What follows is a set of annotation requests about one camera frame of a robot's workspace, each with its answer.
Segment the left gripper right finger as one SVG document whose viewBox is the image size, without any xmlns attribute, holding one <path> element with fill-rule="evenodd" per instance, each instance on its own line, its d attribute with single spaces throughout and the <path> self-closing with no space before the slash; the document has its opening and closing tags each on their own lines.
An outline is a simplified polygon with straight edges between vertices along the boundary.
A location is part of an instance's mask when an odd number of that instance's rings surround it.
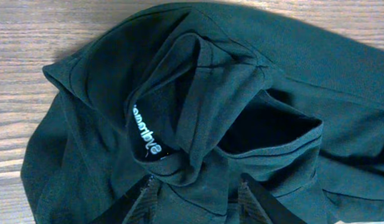
<svg viewBox="0 0 384 224">
<path fill-rule="evenodd" d="M 247 173 L 241 174 L 238 210 L 240 224 L 306 224 Z"/>
</svg>

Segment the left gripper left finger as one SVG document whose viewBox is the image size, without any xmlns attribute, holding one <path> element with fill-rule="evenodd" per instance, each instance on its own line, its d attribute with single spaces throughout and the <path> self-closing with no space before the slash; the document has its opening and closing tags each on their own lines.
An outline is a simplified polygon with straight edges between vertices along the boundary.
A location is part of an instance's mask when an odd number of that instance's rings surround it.
<svg viewBox="0 0 384 224">
<path fill-rule="evenodd" d="M 90 224 L 152 224 L 161 181 L 145 175 Z"/>
</svg>

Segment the black polo shirt with logo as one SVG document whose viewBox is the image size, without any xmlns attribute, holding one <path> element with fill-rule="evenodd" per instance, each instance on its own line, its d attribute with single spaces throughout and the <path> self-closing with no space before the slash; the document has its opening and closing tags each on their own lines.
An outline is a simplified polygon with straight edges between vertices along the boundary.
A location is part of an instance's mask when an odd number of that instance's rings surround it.
<svg viewBox="0 0 384 224">
<path fill-rule="evenodd" d="M 240 223 L 241 174 L 310 224 L 384 222 L 384 51 L 251 7 L 141 11 L 43 74 L 21 179 L 36 223 L 90 223 L 145 175 L 153 223 Z"/>
</svg>

